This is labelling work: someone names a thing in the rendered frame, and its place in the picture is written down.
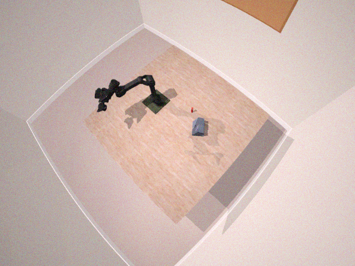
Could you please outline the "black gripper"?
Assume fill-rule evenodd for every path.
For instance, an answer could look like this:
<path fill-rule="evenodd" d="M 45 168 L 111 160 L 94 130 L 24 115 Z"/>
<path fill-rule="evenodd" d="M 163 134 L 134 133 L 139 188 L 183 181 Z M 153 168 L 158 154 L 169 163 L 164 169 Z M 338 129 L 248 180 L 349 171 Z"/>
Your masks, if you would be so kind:
<path fill-rule="evenodd" d="M 110 90 L 106 89 L 106 88 L 102 88 L 101 92 L 100 92 L 100 99 L 99 99 L 99 105 L 98 105 L 98 110 L 99 111 L 106 111 L 107 110 L 107 106 L 104 104 L 105 102 L 109 102 L 109 100 L 112 98 L 112 93 Z"/>

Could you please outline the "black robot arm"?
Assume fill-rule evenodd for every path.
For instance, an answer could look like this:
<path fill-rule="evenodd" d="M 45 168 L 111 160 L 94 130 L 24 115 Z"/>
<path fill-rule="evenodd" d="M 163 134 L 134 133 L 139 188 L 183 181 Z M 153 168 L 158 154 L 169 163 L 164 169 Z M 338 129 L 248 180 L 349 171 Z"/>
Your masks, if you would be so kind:
<path fill-rule="evenodd" d="M 144 78 L 146 79 L 145 81 L 143 80 Z M 127 83 L 123 86 L 119 86 L 120 82 L 113 79 L 109 83 L 108 90 L 111 91 L 112 95 L 115 93 L 116 97 L 120 98 L 120 97 L 124 96 L 128 90 L 134 88 L 135 86 L 137 86 L 139 84 L 149 86 L 149 88 L 151 90 L 150 98 L 151 98 L 152 102 L 157 107 L 160 107 L 163 105 L 160 95 L 157 94 L 155 91 L 155 81 L 154 81 L 154 78 L 152 75 L 139 76 L 136 79 L 130 81 L 129 83 Z M 98 88 L 97 90 L 95 90 L 95 99 L 100 99 L 100 97 L 101 97 L 100 92 L 101 92 L 101 88 Z"/>

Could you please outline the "grey sloped panel with square hole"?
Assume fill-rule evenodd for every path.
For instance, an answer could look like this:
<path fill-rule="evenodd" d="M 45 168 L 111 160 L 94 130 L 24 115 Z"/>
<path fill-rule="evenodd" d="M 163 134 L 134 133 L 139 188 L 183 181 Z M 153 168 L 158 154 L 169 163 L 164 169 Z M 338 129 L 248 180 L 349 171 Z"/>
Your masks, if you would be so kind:
<path fill-rule="evenodd" d="M 204 118 L 198 117 L 192 122 L 192 135 L 204 137 Z"/>

